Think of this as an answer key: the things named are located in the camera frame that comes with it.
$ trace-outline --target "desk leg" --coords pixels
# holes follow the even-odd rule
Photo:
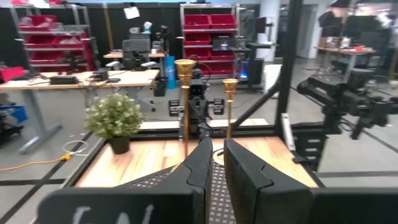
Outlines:
[[[149,107],[152,112],[154,112],[156,110],[155,105],[152,103],[153,101],[151,98],[139,98],[138,97],[137,87],[128,87],[128,88],[126,88],[126,90],[127,90],[129,97],[134,99],[135,103],[140,104],[141,108]]]
[[[25,108],[30,120],[34,123],[36,130],[36,137],[32,138],[29,142],[24,144],[19,152],[21,154],[26,154],[34,150],[37,146],[41,145],[43,142],[47,141],[53,134],[55,134],[60,128],[61,124],[57,124],[50,129],[46,129],[44,124],[44,119],[42,112],[39,108],[39,103],[37,102],[35,93],[33,90],[23,90],[22,96],[25,101]]]
[[[159,59],[159,62],[160,62],[160,77],[165,77],[164,64],[163,64],[163,58],[162,57]]]
[[[351,59],[348,62],[348,67],[346,70],[346,73],[344,74],[344,83],[347,83],[349,80],[349,75],[351,73],[351,70],[354,68],[356,62],[356,55],[352,55]]]

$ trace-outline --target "metal shelving rack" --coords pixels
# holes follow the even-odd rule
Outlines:
[[[75,18],[75,23],[76,25],[62,25],[62,29],[63,30],[49,30],[49,31],[22,31],[19,28],[19,16],[17,13],[16,9],[25,9],[25,14],[26,16],[33,16],[33,15],[41,15],[41,9],[72,9],[73,11],[73,16]],[[84,23],[81,24],[80,22],[80,17],[79,17],[79,10],[83,11],[83,21]],[[38,52],[38,51],[76,51],[76,50],[81,50],[83,52],[83,57],[84,59],[87,59],[87,55],[86,55],[86,51],[85,51],[85,40],[90,40],[89,45],[91,46],[91,50],[93,50],[93,43],[92,43],[92,39],[94,39],[91,36],[91,29],[90,29],[90,20],[88,18],[88,11],[87,11],[87,7],[85,6],[78,6],[78,5],[49,5],[49,7],[43,7],[43,8],[39,8],[39,7],[35,7],[34,5],[31,4],[26,4],[26,5],[13,5],[12,7],[10,7],[10,11],[11,11],[11,16],[12,19],[14,21],[14,25],[17,29],[17,33],[18,33],[18,37],[19,39],[16,39],[18,41],[21,41],[23,46],[24,46],[24,51],[26,54],[26,58],[27,58],[27,63],[29,65],[29,68],[35,68],[35,67],[66,67],[69,66],[69,64],[64,64],[64,63],[56,63],[56,64],[31,64],[30,63],[30,56],[31,56],[31,52]],[[83,38],[83,34],[87,33],[88,37],[87,38]],[[79,48],[27,48],[25,46],[25,41],[27,40],[28,36],[30,35],[80,35],[80,42],[81,42],[81,47]],[[79,66],[84,66],[86,67],[87,71],[90,71],[90,67],[89,67],[89,62],[87,63],[79,63]]]
[[[186,9],[231,9],[231,14],[235,16],[236,19],[236,28],[235,29],[185,29],[184,23],[184,15]],[[180,5],[180,19],[181,19],[181,29],[182,33],[186,32],[195,32],[195,33],[222,33],[234,32],[235,35],[239,35],[239,4],[181,4]],[[182,49],[185,48],[209,48],[213,47],[212,45],[184,45],[184,41],[182,42]],[[185,51],[182,51],[183,58],[185,58]],[[215,63],[215,62],[235,62],[235,60],[200,60],[202,63]],[[210,79],[221,79],[221,78],[233,78],[235,74],[230,75],[217,75],[213,76]]]

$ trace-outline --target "gold candle holder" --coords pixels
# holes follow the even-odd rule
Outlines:
[[[181,59],[174,61],[177,66],[178,78],[182,82],[181,88],[183,89],[184,95],[184,151],[185,158],[188,157],[188,140],[189,140],[189,86],[192,79],[192,70],[196,64],[196,61],[189,59]]]
[[[228,128],[226,130],[226,138],[231,138],[231,116],[232,116],[232,102],[234,101],[234,96],[236,92],[236,85],[239,80],[235,78],[227,78],[223,80],[224,83],[224,93],[227,97],[228,103]]]

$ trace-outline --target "gray floor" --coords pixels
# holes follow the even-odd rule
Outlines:
[[[314,71],[304,68],[313,67],[315,60],[304,60],[298,58],[294,68],[292,86],[296,86],[300,81],[307,78]],[[101,95],[108,95],[110,91],[102,91]],[[151,96],[150,90],[140,93],[142,96]],[[11,101],[23,104],[21,94],[18,91],[8,92]],[[179,90],[168,90],[166,97],[155,98],[157,107],[156,112],[146,112],[148,121],[172,121],[174,118],[168,117],[167,102],[178,98]],[[223,87],[220,84],[212,84],[206,93],[208,98],[224,97]],[[44,114],[47,126],[61,121],[63,128],[48,142],[41,145],[37,150],[20,155],[18,148],[27,139],[34,135],[32,125],[24,123],[25,129],[23,136],[15,138],[11,142],[0,147],[0,167],[16,166],[32,161],[51,160],[62,156],[62,146],[72,140],[81,139],[87,131],[83,128],[85,117],[83,96],[79,91],[38,91],[37,96]],[[234,101],[233,118],[243,114],[259,97],[260,93],[247,93],[238,91]],[[252,118],[265,118],[268,123],[273,124],[275,120],[276,100],[268,101],[262,108],[252,115]],[[292,123],[305,121],[320,121],[323,116],[321,108],[306,97],[299,95],[295,91],[290,92],[289,115]],[[213,116],[214,119],[226,119],[224,116]],[[347,117],[351,122],[355,118]],[[398,116],[391,116],[392,127],[375,127],[368,130],[368,135],[363,134],[358,141],[349,138],[349,133],[339,136],[330,136],[325,149],[319,175],[321,180],[328,187],[398,187],[398,153],[394,152],[394,147],[398,143],[394,138],[398,136]],[[98,142],[96,136],[91,136],[87,143],[90,145],[88,151]],[[81,162],[82,157],[74,157],[62,166],[51,179],[64,179]],[[0,182],[5,180],[26,180],[43,178],[54,164],[30,166],[14,171],[0,172]],[[0,224],[2,223],[28,223],[35,213],[35,209],[40,200],[60,185],[45,185],[36,191],[23,206],[19,208],[18,201],[31,191],[33,185],[0,187]]]

